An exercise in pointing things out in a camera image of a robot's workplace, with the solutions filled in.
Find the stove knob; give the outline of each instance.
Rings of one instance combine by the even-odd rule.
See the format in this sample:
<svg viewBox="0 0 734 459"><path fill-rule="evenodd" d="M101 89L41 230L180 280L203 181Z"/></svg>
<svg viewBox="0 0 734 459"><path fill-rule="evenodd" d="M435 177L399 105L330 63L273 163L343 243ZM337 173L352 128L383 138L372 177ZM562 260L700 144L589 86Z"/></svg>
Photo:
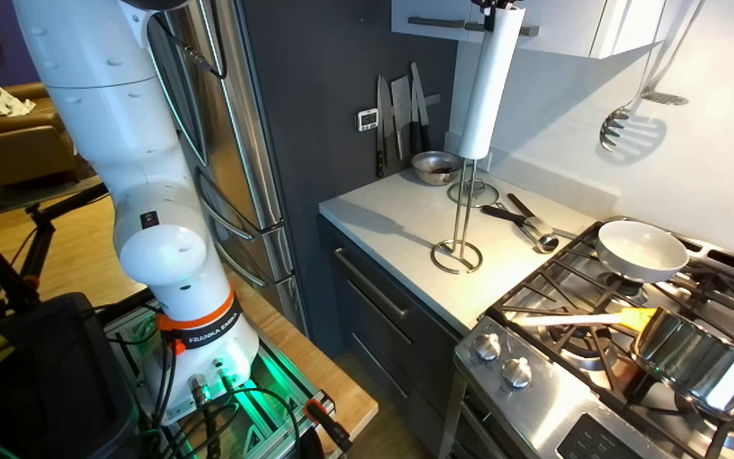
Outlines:
<svg viewBox="0 0 734 459"><path fill-rule="evenodd" d="M500 357L500 337L496 334L478 334L474 353L486 362L496 359Z"/></svg>
<svg viewBox="0 0 734 459"><path fill-rule="evenodd" d="M513 385L513 388L527 388L529 385L529 365L524 357L513 357L508 365L501 365L501 377Z"/></svg>

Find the gray wall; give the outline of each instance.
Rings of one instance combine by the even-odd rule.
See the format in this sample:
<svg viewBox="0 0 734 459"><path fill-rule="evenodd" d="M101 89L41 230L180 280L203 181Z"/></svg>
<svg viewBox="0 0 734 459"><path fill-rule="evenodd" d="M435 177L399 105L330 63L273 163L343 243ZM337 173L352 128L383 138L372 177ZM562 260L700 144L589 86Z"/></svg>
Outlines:
<svg viewBox="0 0 734 459"><path fill-rule="evenodd" d="M375 105L378 73L394 79L418 61L425 91L440 95L430 132L443 138L454 43L389 33L386 0L245 0L245 15L310 337L330 353L338 309L315 206L375 181L375 138L355 114Z"/></svg>

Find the dark cabinet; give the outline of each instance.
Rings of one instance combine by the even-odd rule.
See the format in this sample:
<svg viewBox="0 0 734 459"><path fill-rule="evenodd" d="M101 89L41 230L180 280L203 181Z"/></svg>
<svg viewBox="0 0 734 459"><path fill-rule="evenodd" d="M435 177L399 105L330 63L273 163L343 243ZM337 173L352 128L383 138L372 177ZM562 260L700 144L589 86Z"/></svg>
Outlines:
<svg viewBox="0 0 734 459"><path fill-rule="evenodd" d="M414 436L435 451L459 334L342 232L329 228L329 234L347 342Z"/></svg>

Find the paper towel roll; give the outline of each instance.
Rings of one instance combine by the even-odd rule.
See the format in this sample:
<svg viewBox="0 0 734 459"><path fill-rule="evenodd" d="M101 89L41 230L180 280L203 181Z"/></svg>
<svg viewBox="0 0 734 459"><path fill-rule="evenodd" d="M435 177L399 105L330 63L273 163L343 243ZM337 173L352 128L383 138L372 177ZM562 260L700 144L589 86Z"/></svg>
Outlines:
<svg viewBox="0 0 734 459"><path fill-rule="evenodd" d="M464 144L459 156L469 161L486 158L492 146L492 132L501 103L505 79L513 67L522 7L496 11L494 31L486 33L478 53L478 68L472 89L469 118L464 128Z"/></svg>

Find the oven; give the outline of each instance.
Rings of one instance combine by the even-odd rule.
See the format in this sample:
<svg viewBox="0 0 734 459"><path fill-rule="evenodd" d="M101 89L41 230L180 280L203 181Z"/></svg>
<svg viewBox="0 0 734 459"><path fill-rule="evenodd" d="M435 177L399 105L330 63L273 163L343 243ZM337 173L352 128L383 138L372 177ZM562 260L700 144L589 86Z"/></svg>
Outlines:
<svg viewBox="0 0 734 459"><path fill-rule="evenodd" d="M734 355L700 353L691 337L678 348L666 342L666 362L680 368L672 357L686 357L702 369L700 383L714 383L699 397L683 391L686 377L657 373L666 362L640 359L644 334L618 323L522 327L527 316L652 306L734 349L734 255L680 239L687 262L676 275L635 283L601 262L598 228L603 221L501 295L459 342L440 457L734 457L734 404L725 411L702 404L734 401L725 395Z"/></svg>

